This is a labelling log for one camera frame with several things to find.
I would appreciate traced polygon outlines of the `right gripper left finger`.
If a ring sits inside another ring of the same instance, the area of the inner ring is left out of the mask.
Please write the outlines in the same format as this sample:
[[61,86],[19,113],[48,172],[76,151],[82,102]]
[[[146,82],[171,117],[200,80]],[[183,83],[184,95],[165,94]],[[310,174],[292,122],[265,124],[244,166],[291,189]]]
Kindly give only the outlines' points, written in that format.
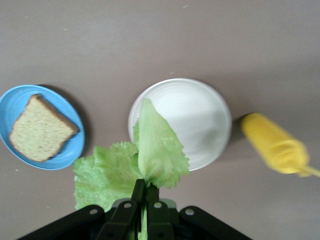
[[142,225],[145,181],[135,182],[131,198],[116,200],[105,210],[88,205],[31,233],[21,240],[137,240]]

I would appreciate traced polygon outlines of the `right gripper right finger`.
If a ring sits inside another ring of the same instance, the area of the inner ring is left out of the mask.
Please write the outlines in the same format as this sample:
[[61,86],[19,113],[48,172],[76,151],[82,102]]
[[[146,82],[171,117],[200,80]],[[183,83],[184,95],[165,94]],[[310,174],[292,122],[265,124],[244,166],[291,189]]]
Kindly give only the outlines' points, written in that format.
[[196,206],[180,211],[173,200],[159,198],[156,186],[147,188],[149,240],[249,240],[250,238]]

